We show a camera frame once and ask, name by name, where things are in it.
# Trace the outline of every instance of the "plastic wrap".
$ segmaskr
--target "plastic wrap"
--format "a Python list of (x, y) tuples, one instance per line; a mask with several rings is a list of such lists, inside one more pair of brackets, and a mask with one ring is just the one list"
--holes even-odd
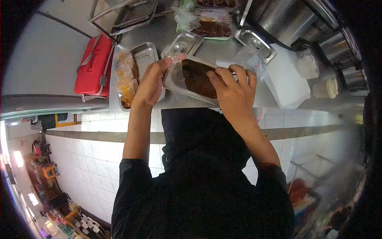
[(178, 1), (174, 1), (171, 9), (174, 11), (174, 18), (178, 24), (178, 28), (191, 31), (200, 26), (199, 18), (194, 14), (194, 2), (188, 1), (184, 3), (182, 6), (178, 6)]
[(232, 59), (232, 61), (237, 65), (255, 72), (257, 81), (264, 81), (269, 78), (262, 57), (259, 54), (252, 53), (246, 47), (242, 47), (241, 50)]
[(196, 0), (198, 7), (236, 9), (236, 0)]
[(195, 12), (200, 26), (192, 30), (200, 36), (214, 39), (229, 39), (232, 35), (230, 28), (231, 16), (220, 9), (201, 9)]
[(115, 60), (115, 89), (121, 99), (122, 106), (130, 108), (136, 90), (138, 89), (139, 72), (134, 57), (126, 49), (116, 56)]

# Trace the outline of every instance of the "white container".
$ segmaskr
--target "white container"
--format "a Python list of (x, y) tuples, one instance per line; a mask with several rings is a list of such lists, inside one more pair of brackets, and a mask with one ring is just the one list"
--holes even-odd
[(315, 79), (320, 75), (317, 62), (311, 54), (297, 58), (297, 72), (304, 79)]
[(338, 95), (338, 85), (335, 78), (327, 79), (313, 85), (313, 94), (317, 98), (334, 99)]

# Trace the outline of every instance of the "red toolbox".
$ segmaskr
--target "red toolbox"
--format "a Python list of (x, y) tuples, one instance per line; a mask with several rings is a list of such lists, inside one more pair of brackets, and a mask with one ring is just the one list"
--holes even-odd
[(87, 44), (81, 64), (77, 69), (74, 92), (91, 96), (109, 96), (110, 72), (114, 45), (110, 38), (100, 34)]

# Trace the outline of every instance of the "finger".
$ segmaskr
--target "finger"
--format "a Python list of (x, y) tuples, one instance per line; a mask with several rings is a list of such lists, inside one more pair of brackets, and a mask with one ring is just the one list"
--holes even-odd
[(147, 68), (146, 72), (148, 71), (148, 73), (145, 78), (147, 78), (148, 80), (158, 79), (166, 72), (166, 70), (168, 69), (169, 66), (171, 66), (171, 64), (172, 64), (171, 58), (165, 58), (157, 62), (154, 62), (153, 64), (150, 65), (151, 66), (150, 70), (149, 70), (150, 66)]
[(257, 76), (256, 76), (256, 74), (253, 73), (253, 71), (251, 71), (251, 70), (245, 70), (245, 72), (247, 73), (247, 76), (248, 76), (249, 86), (252, 89), (256, 89), (256, 84), (257, 84)]
[(248, 81), (247, 81), (247, 73), (244, 69), (244, 67), (239, 66), (239, 65), (230, 65), (228, 69), (231, 72), (236, 72), (236, 76), (238, 77), (238, 82), (242, 87), (247, 87), (249, 86)]
[(227, 68), (218, 67), (218, 68), (215, 69), (215, 72), (218, 75), (221, 76), (221, 78), (223, 79), (225, 85), (232, 86), (232, 85), (237, 84), (237, 82), (235, 81), (235, 78), (233, 77), (232, 73)]
[(210, 70), (207, 72), (207, 76), (210, 78), (210, 81), (217, 93), (221, 92), (226, 87), (222, 78), (220, 78), (220, 76), (218, 76), (215, 72)]

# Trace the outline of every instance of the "stainless steel pot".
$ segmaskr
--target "stainless steel pot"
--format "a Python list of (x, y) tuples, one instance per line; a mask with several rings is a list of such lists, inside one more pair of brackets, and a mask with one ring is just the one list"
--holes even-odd
[(300, 48), (298, 42), (317, 42), (338, 27), (322, 0), (249, 0), (239, 25), (245, 23), (260, 26), (284, 47), (293, 49)]

